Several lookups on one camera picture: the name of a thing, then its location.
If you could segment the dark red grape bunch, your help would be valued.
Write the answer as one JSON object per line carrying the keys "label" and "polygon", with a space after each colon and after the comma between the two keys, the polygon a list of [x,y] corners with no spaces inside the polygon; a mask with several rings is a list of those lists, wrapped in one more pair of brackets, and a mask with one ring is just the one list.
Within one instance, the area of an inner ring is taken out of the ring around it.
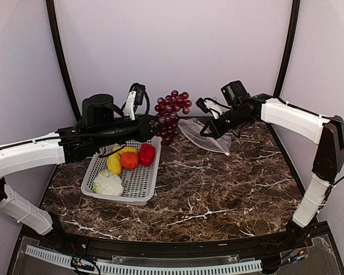
{"label": "dark red grape bunch", "polygon": [[191,106],[192,101],[187,92],[179,93],[177,90],[172,90],[169,95],[157,99],[155,111],[158,119],[154,123],[154,127],[158,128],[156,136],[162,139],[162,146],[169,146],[173,142],[177,134],[178,113],[182,112],[184,115],[188,115]]}

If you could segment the white plastic perforated basket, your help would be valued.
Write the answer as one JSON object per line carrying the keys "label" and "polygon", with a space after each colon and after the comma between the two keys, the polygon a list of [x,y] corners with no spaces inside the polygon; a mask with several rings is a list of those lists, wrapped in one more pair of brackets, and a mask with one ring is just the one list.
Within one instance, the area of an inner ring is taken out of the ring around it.
{"label": "white plastic perforated basket", "polygon": [[134,170],[123,169],[119,175],[123,183],[123,193],[119,196],[102,195],[93,192],[93,181],[100,171],[107,168],[106,158],[94,154],[81,183],[81,192],[101,201],[121,203],[126,205],[144,206],[153,197],[157,181],[161,141],[153,137],[146,143],[155,148],[155,157],[150,166],[139,165]]}

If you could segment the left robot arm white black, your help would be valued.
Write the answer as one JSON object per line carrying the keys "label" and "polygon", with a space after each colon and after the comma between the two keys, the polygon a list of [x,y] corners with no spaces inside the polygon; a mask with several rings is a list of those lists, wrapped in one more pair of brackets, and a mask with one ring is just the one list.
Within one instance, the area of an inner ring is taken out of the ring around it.
{"label": "left robot arm white black", "polygon": [[133,84],[122,107],[108,94],[93,95],[83,101],[83,114],[74,127],[45,136],[0,146],[0,212],[11,216],[43,236],[53,248],[64,250],[69,236],[57,215],[39,209],[10,187],[5,176],[51,164],[81,161],[101,148],[129,140],[145,142],[156,134],[155,120],[148,111],[135,112],[150,99],[143,85]]}

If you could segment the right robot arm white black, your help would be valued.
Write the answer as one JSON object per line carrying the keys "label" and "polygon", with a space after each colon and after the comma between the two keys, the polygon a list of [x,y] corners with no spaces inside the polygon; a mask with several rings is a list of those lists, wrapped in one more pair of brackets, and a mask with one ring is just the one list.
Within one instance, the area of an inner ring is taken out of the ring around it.
{"label": "right robot arm white black", "polygon": [[203,126],[201,136],[219,139],[230,130],[263,121],[297,133],[318,146],[310,184],[281,237],[282,245],[292,249],[309,234],[311,221],[339,183],[336,177],[344,164],[344,121],[340,116],[319,115],[279,97],[264,93],[251,96],[239,80],[222,87],[221,92],[226,105],[210,98],[196,102],[204,113],[213,115]]}

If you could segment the clear zip top bag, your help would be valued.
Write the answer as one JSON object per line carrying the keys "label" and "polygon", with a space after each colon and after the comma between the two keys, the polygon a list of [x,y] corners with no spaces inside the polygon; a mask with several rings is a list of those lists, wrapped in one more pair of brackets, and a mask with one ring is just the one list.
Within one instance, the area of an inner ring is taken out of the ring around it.
{"label": "clear zip top bag", "polygon": [[178,123],[180,131],[184,136],[190,140],[194,145],[202,148],[206,151],[222,153],[226,156],[230,156],[231,138],[229,135],[215,140],[212,137],[204,137],[200,135],[203,129],[203,123],[197,118],[183,119]]}

